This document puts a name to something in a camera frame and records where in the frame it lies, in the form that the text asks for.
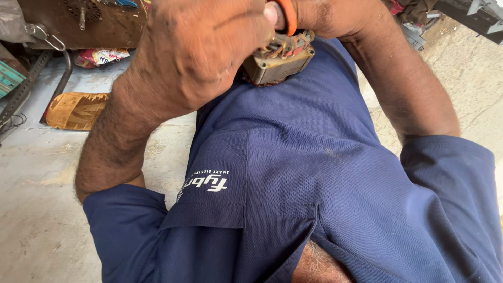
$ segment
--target navy blue polo shirt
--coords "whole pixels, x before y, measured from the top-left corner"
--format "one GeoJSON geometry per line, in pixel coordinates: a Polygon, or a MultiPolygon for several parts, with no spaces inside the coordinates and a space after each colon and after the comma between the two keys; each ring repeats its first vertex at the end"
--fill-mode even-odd
{"type": "Polygon", "coordinates": [[[398,159],[349,54],[313,46],[302,73],[199,111],[170,211],[132,185],[85,199],[104,282],[289,282],[309,238],[355,282],[503,282],[493,154],[427,136],[398,159]]]}

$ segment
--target plastic bag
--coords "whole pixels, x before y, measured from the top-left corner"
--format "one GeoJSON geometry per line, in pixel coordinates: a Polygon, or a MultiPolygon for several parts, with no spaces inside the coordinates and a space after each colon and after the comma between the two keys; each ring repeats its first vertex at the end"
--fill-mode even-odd
{"type": "Polygon", "coordinates": [[[78,66],[91,69],[111,61],[119,61],[128,56],[129,52],[126,49],[92,48],[81,50],[74,62],[78,66]]]}
{"type": "Polygon", "coordinates": [[[8,42],[35,42],[25,31],[25,18],[17,0],[0,1],[0,39],[8,42]]]}

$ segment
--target wooden board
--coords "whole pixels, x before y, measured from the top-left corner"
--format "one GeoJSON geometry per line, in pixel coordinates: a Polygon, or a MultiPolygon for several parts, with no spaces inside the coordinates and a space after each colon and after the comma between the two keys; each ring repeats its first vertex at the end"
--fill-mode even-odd
{"type": "MultiPolygon", "coordinates": [[[[147,22],[147,11],[141,0],[133,1],[138,4],[138,10],[134,12],[95,1],[102,20],[86,22],[86,29],[82,31],[78,19],[69,12],[63,0],[18,0],[27,23],[45,25],[67,49],[136,48],[147,22]]],[[[38,39],[28,46],[51,49],[38,39]]]]}
{"type": "Polygon", "coordinates": [[[108,93],[62,93],[51,102],[45,117],[53,128],[91,130],[105,108],[108,93]]]}

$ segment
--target perforated metal strip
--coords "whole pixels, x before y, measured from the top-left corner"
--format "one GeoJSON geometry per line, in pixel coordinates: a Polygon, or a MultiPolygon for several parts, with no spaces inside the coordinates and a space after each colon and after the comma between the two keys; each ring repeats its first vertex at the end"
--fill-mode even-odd
{"type": "Polygon", "coordinates": [[[5,127],[4,123],[12,117],[22,104],[23,100],[33,86],[34,81],[37,79],[38,75],[40,75],[40,72],[42,72],[47,62],[52,58],[53,52],[54,50],[45,50],[31,68],[28,77],[16,88],[16,92],[12,95],[10,101],[7,103],[7,106],[0,114],[0,131],[2,131],[5,127]]]}

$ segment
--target blue tool handle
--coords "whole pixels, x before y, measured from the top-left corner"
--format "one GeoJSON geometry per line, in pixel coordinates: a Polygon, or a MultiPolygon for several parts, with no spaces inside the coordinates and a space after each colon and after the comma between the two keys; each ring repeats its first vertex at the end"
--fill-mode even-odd
{"type": "Polygon", "coordinates": [[[138,4],[136,4],[135,2],[130,1],[130,0],[116,0],[116,1],[119,5],[122,5],[122,6],[132,6],[132,7],[138,8],[138,4]]]}

